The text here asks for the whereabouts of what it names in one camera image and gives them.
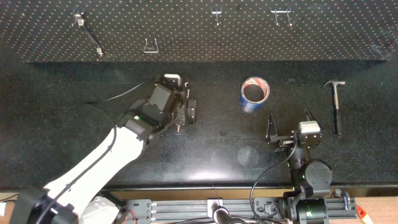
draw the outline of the pegboard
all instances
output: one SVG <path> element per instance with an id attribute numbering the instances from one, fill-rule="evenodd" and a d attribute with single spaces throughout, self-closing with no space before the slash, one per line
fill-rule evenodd
<path id="1" fill-rule="evenodd" d="M 286 9 L 292 25 L 286 14 L 277 25 L 271 10 Z M 25 62 L 385 60 L 398 45 L 398 0 L 3 0 L 0 11 L 2 42 Z M 146 38 L 159 53 L 143 52 Z"/>

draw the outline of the circular joint cover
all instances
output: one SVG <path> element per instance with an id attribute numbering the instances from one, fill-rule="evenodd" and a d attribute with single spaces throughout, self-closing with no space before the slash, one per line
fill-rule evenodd
<path id="1" fill-rule="evenodd" d="M 305 180 L 313 188 L 328 188 L 331 182 L 331 170 L 326 164 L 313 161 L 305 168 Z"/>

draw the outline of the black handle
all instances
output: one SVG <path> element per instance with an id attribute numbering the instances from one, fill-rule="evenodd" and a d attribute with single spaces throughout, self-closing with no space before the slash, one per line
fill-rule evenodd
<path id="1" fill-rule="evenodd" d="M 336 119 L 336 134 L 338 137 L 342 137 L 343 129 L 341 128 L 341 117 L 338 113 L 338 109 L 335 110 L 335 119 Z"/>

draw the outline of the speckled black countertop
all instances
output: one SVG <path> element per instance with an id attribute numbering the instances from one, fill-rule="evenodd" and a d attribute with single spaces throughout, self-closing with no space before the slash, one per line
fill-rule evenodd
<path id="1" fill-rule="evenodd" d="M 332 166 L 334 186 L 398 184 L 398 65 L 389 62 L 230 63 L 43 63 L 8 64 L 0 74 L 0 189 L 44 185 L 79 163 L 110 128 L 95 110 L 82 106 L 118 95 L 165 73 L 190 82 L 197 100 L 197 123 L 177 134 L 172 127 L 159 145 L 144 151 L 106 186 L 110 189 L 247 187 L 267 167 L 283 159 L 264 144 L 267 114 L 286 134 L 308 108 L 326 129 L 312 157 Z M 239 84 L 265 78 L 271 94 L 253 114 L 242 111 Z M 344 136 L 334 135 L 329 79 L 338 87 Z M 117 116 L 137 97 L 126 95 L 100 105 Z M 261 182 L 288 187 L 287 166 Z"/>

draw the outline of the small orange object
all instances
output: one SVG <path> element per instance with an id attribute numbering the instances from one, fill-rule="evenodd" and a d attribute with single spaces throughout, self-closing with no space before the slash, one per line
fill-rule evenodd
<path id="1" fill-rule="evenodd" d="M 356 206 L 356 213 L 358 214 L 359 218 L 365 223 L 365 224 L 373 224 L 373 221 L 371 220 L 371 217 L 365 212 L 365 210 L 360 207 L 359 205 Z"/>

